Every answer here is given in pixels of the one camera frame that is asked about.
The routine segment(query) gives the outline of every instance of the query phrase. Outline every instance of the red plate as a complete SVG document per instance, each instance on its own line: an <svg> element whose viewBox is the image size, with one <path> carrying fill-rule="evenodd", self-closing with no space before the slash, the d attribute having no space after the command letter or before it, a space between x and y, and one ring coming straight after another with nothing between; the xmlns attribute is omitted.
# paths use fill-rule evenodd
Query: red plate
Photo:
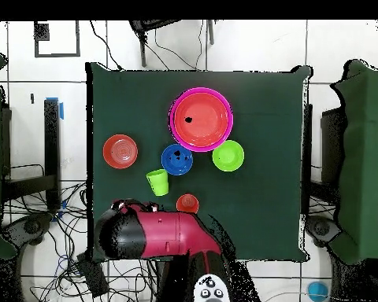
<svg viewBox="0 0 378 302"><path fill-rule="evenodd" d="M106 140L102 151L106 163L116 169L134 164L137 152L134 140L124 134L115 134Z"/></svg>
<svg viewBox="0 0 378 302"><path fill-rule="evenodd" d="M227 109L212 94L194 93L184 98L176 108L174 124L185 142L207 147L218 142L227 130Z"/></svg>

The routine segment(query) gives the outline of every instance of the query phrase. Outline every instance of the green bowl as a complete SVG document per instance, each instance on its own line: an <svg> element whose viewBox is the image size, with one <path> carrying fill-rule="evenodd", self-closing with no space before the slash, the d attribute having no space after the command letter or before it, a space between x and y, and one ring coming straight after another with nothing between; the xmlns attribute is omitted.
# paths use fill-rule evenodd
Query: green bowl
<svg viewBox="0 0 378 302"><path fill-rule="evenodd" d="M226 140L213 151L213 163L222 171L237 170L244 159L243 147L233 140Z"/></svg>

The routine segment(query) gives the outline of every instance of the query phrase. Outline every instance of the dark green tablecloth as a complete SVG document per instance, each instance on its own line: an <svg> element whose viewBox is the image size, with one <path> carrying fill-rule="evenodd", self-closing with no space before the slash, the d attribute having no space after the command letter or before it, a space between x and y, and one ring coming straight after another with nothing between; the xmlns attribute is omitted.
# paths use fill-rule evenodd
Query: dark green tablecloth
<svg viewBox="0 0 378 302"><path fill-rule="evenodd" d="M111 72L91 64L94 120L94 220L118 198L155 201L168 210L192 193L198 216L213 215L245 260L305 260L298 248L303 82L309 67L288 73ZM245 151L243 166L219 171L212 152L194 153L192 169L169 175L169 193L155 197L146 173L161 168L174 140L168 129L173 100L192 87L219 91L231 104L230 139ZM139 149L129 168L111 168L102 157L114 134L131 136Z"/></svg>

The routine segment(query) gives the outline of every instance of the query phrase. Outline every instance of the button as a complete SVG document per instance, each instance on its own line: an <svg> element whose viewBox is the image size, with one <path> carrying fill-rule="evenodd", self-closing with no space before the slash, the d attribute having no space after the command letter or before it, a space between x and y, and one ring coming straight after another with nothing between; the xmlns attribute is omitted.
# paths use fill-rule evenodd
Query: button
<svg viewBox="0 0 378 302"><path fill-rule="evenodd" d="M213 280L211 280L211 279L209 279L209 280L206 282L206 286L209 287L209 288L211 288L211 289L212 289L215 285L216 285L216 283L215 283Z"/></svg>
<svg viewBox="0 0 378 302"><path fill-rule="evenodd" d="M201 294L202 297L207 298L210 296L210 291L208 289L204 289Z"/></svg>
<svg viewBox="0 0 378 302"><path fill-rule="evenodd" d="M215 295L216 297L223 297L223 292L222 292L220 289L216 289L216 290L214 291L214 295Z"/></svg>

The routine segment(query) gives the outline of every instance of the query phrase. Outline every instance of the pink bowl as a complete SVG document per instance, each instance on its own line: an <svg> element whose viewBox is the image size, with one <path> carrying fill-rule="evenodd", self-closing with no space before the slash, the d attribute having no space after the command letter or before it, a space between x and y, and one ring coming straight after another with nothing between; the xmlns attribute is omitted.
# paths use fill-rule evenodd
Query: pink bowl
<svg viewBox="0 0 378 302"><path fill-rule="evenodd" d="M195 93L207 93L207 94L212 94L213 96L215 96L216 98L218 98L221 103L224 104L225 106L225 109L227 110L227 114L228 114L228 125L227 125L227 130L225 131L224 135L221 137L221 139L212 144L212 145L209 145L209 146L206 146L206 147L197 147L197 146L194 146L194 145L190 145L188 144L187 142L185 142L179 135L178 133L176 132L176 129L175 129L175 124L174 124L174 116L175 116L175 111L176 111L176 108L178 107L178 105L180 104L180 102L186 98L187 96L189 95L192 95L192 94L195 94ZM193 152L209 152L210 150L213 150L215 148L217 148L219 145L221 145L227 138L228 136L230 135L231 133L231 129L232 129L232 125L234 123L234 117L232 115L232 110L231 110L231 107L230 105L228 104L228 101L225 99L225 97L223 95L221 95L219 92L213 90L213 89L210 89L210 88L205 88L205 87L196 87L196 88L191 88L189 90L185 90L172 104L172 107L171 109L169 110L169 129L170 131L172 132L172 136L174 137L174 139L180 143L183 147L185 147L186 149L189 149Z"/></svg>

